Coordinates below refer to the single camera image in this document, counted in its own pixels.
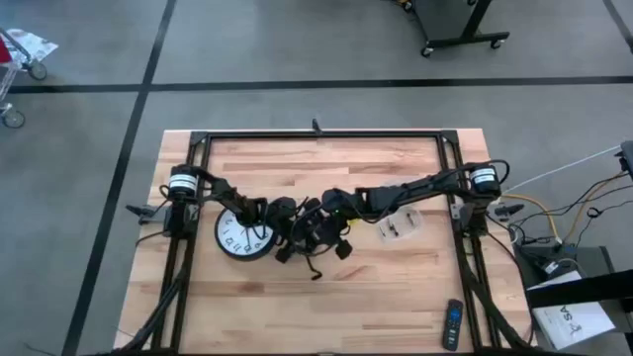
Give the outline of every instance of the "caster wheel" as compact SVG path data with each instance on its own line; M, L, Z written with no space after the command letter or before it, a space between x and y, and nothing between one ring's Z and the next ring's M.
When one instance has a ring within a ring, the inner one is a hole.
M21 128L25 121L24 114L15 109L9 109L2 114L2 124L10 129Z
M429 58L429 57L431 57L431 54L433 53L433 51L434 51L434 50L435 50L435 49L433 49L433 48L424 47L424 48L420 51L420 54L422 54L422 56L423 56L424 58Z
M29 76L35 80L45 80L48 75L46 67L36 60L29 65L27 70L29 72Z
M410 1L406 1L402 3L401 5L403 7L403 10L405 10L406 13L409 13L413 10L413 3L411 3Z
M491 42L491 48L492 49L497 49L499 47L501 47L501 45L503 45L503 43L505 42L505 40L495 40Z

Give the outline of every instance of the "gray floor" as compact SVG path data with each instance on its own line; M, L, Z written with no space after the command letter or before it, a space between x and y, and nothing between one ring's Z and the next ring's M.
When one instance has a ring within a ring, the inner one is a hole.
M165 3L0 0L0 25L60 44L45 84L134 84ZM633 27L631 3L614 3ZM427 60L416 24L386 1L178 0L154 83L633 74L633 55L599 0L497 0L482 30L511 37L500 50L463 46ZM58 354L136 93L9 99L28 122L0 128L0 349L33 355L28 342ZM491 155L512 164L509 187L633 138L633 85L151 93L80 353L108 350L117 332L138 234L123 206L146 198L162 131L307 128L314 117L325 128L483 128ZM517 193L561 206L617 169L609 153ZM624 191L596 206L632 197ZM584 237L583 245L606 245L617 270L633 268L632 213L633 205L611 211ZM559 229L572 218L559 219ZM629 355L620 335L574 351Z

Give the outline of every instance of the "wooden table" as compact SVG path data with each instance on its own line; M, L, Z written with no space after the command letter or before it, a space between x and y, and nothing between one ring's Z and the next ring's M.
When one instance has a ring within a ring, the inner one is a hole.
M157 205L169 169L185 161L188 131L164 133L149 194ZM481 130L458 130L465 162L488 160ZM319 138L308 140L214 139L209 170L248 197L320 198L333 186L404 182L440 170L429 138ZM287 264L269 254L238 262L217 247L214 224L222 207L204 206L185 315L182 353L444 352L440 340L448 299L464 301L447 203L436 197L412 205L424 233L393 243L373 225L353 225L354 246L340 261L326 253L314 259L323 277L313 282L306 261ZM141 235L158 231L147 225ZM509 237L491 224L507 246ZM135 333L158 301L169 241L157 237L137 249L119 328ZM494 301L520 335L530 318L516 267L489 238L482 240ZM478 305L484 344L490 344ZM169 318L166 335L170 332ZM119 333L116 347L130 337ZM165 345L169 337L163 338ZM472 351L466 316L459 349Z

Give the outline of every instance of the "white paper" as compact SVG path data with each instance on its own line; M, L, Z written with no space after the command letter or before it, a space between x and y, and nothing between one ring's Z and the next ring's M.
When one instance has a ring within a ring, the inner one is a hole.
M11 38L13 38L13 40L22 45L22 47L38 61L42 61L58 48L57 44L54 44L46 39L20 29L10 29L7 30L7 33L11 35ZM7 49L9 49L9 52L11 53L13 59L19 62L24 62L24 55L21 54L16 48L14 48L9 40L5 39L4 36L0 36L0 38L4 41Z
M530 290L580 279L578 271L572 271ZM598 302L537 308L532 313L557 350L615 328Z

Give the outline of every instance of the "black remote control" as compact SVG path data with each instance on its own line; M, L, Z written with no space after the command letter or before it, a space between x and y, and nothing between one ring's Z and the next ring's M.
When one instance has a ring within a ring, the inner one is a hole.
M444 323L444 335L442 336L442 346L449 351L457 350L459 341L459 327L462 323L462 310L464 304L458 300L449 300L446 310L446 321Z

